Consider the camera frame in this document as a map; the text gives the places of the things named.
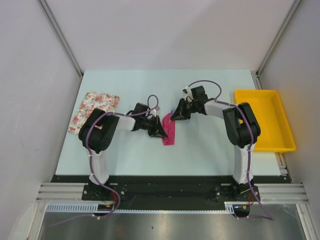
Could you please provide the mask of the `pink paper napkin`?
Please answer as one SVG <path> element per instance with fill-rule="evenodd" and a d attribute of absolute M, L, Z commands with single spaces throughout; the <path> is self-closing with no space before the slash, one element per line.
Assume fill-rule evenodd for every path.
<path fill-rule="evenodd" d="M 176 123 L 174 120 L 171 120 L 172 115 L 170 112 L 162 120 L 162 127 L 167 134 L 167 137 L 162 139 L 164 146 L 172 146 L 175 144 Z"/>

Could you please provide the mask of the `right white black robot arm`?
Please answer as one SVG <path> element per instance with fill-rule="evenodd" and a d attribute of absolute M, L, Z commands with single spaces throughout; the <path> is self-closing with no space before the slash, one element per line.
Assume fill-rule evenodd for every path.
<path fill-rule="evenodd" d="M 224 121 L 226 134 L 234 146 L 233 179 L 237 183 L 230 188 L 231 196 L 242 201 L 249 194 L 246 185 L 252 187 L 252 154 L 261 128 L 249 103 L 229 103 L 208 98 L 203 86 L 186 88 L 185 97 L 178 102 L 171 116 L 172 121 L 189 120 L 191 114 L 214 116 Z"/>

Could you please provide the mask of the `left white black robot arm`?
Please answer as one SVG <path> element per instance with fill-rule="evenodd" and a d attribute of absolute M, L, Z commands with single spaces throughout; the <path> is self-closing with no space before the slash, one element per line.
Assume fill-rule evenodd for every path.
<path fill-rule="evenodd" d="M 117 130 L 135 132 L 145 130 L 149 137 L 167 138 L 160 117 L 148 105 L 137 103 L 135 108 L 125 114 L 115 114 L 95 108 L 78 133 L 83 147 L 88 150 L 89 179 L 96 184 L 93 194 L 100 200 L 110 196 L 111 188 L 105 184 L 109 179 L 105 151 L 110 146 Z"/>

